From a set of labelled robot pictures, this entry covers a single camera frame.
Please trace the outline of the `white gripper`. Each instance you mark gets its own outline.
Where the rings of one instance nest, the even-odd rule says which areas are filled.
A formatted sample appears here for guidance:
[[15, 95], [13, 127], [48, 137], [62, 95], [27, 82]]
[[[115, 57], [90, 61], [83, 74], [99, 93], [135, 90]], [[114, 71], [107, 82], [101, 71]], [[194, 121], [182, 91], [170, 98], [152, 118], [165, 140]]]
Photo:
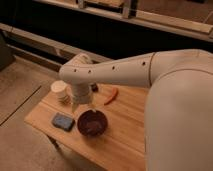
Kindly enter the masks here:
[[92, 91], [89, 84], [76, 84], [71, 86], [72, 100], [71, 111], [74, 113], [79, 104], [88, 104], [89, 108], [95, 109], [92, 102]]

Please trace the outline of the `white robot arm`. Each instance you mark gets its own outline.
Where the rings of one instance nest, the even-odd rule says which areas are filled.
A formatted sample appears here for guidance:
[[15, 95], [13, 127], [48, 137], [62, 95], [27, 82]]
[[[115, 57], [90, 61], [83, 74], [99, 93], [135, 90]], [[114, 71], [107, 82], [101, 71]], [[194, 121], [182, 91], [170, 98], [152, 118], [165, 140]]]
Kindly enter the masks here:
[[152, 52], [99, 64], [78, 54], [59, 70], [73, 100], [90, 101], [91, 83], [147, 87], [146, 171], [213, 171], [213, 53]]

